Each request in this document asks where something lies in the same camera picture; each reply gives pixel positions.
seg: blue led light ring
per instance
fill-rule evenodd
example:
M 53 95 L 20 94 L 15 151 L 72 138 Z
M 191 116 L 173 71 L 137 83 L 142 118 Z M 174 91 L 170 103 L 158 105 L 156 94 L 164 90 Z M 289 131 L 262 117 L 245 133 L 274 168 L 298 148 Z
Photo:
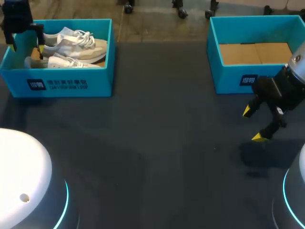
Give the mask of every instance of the blue led light ring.
M 63 217 L 65 216 L 66 214 L 66 211 L 67 211 L 67 208 L 68 208 L 68 202 L 69 202 L 69 190 L 68 190 L 68 185 L 67 185 L 67 182 L 65 181 L 66 183 L 66 188 L 67 188 L 67 200 L 66 200 L 66 205 L 65 205 L 65 208 L 63 209 L 63 213 L 61 215 L 61 217 L 59 218 L 57 224 L 55 225 L 55 227 L 53 229 L 57 229 L 58 226 L 60 225 L 60 223 L 62 222 L 62 219 Z
M 286 174 L 285 174 L 285 177 L 284 177 L 284 181 L 283 181 L 283 195 L 284 195 L 284 199 L 285 199 L 285 202 L 286 202 L 286 205 L 291 213 L 291 215 L 295 218 L 295 220 L 300 224 L 300 226 L 302 228 L 305 229 L 305 226 L 301 223 L 301 221 L 299 221 L 299 219 L 295 216 L 295 214 L 293 213 L 293 211 L 291 210 L 289 204 L 288 204 L 288 201 L 287 201 L 287 198 L 286 198 L 286 194 L 285 194 L 285 180 L 286 180 L 286 176 L 287 176 L 287 173 L 288 173 L 289 170 L 287 170 Z

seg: dark gray table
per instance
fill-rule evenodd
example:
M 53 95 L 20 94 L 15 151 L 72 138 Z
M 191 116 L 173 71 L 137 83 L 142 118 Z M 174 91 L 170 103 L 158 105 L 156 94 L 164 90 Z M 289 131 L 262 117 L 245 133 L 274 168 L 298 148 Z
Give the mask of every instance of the dark gray table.
M 81 228 L 270 229 L 305 106 L 262 148 L 250 140 L 271 115 L 242 118 L 251 98 L 215 94 L 205 43 L 120 43 L 111 98 L 20 102 L 1 82 L 0 126 L 45 145 L 76 191 Z

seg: blue box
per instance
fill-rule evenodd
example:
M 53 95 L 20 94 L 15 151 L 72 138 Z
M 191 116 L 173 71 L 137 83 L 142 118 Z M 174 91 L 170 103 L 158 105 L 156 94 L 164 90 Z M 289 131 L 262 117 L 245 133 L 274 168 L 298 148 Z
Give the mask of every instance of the blue box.
M 72 30 L 90 31 L 97 39 L 107 40 L 105 67 L 70 69 L 25 69 L 24 59 L 36 47 L 36 34 L 26 31 L 15 35 L 17 51 L 8 48 L 0 66 L 0 73 L 12 95 L 17 98 L 40 97 L 108 97 L 112 94 L 115 62 L 115 40 L 111 19 L 42 20 L 44 32 L 56 34 L 64 26 Z M 34 83 L 43 85 L 30 87 Z
M 245 75 L 275 76 L 284 64 L 225 65 L 220 44 L 286 42 L 292 53 L 305 41 L 305 24 L 300 16 L 212 17 L 207 54 L 218 94 L 252 93 L 240 86 Z

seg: shoe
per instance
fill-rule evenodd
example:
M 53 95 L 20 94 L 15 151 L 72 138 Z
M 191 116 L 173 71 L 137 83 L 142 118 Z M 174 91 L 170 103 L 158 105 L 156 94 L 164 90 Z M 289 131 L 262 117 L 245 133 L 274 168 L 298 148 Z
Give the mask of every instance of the shoe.
M 86 35 L 69 36 L 58 34 L 56 44 L 48 46 L 46 41 L 42 55 L 45 57 L 53 56 L 55 53 L 71 57 L 84 63 L 94 63 L 102 59 L 107 53 L 107 44 L 103 47 L 97 47 L 93 36 Z
M 56 46 L 57 45 L 57 37 L 59 34 L 62 35 L 67 35 L 67 36 L 72 36 L 72 37 L 79 37 L 79 38 L 84 38 L 84 37 L 93 37 L 93 33 L 90 32 L 85 32 L 82 30 L 71 30 L 67 27 L 64 27 L 59 33 L 57 34 L 44 34 L 46 45 L 47 46 Z M 107 50 L 107 41 L 102 40 L 102 39 L 96 39 L 94 38 L 95 41 L 95 47 L 102 47 Z
M 25 68 L 100 68 L 95 64 L 82 63 L 71 57 L 64 57 L 55 53 L 46 60 L 34 60 L 30 56 L 24 60 Z

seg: shoelace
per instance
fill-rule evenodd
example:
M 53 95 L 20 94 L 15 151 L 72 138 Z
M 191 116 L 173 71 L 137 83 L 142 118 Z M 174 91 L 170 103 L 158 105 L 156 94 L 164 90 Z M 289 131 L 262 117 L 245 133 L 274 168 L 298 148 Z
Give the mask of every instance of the shoelace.
M 80 61 L 77 61 L 71 57 L 66 57 L 68 61 L 70 61 L 69 67 L 75 66 L 76 68 L 83 68 L 84 64 Z
M 74 35 L 77 36 L 77 39 L 80 39 L 78 42 L 73 43 L 73 45 L 81 45 L 86 48 L 90 48 L 95 45 L 93 33 L 85 32 L 82 30 L 74 31 Z

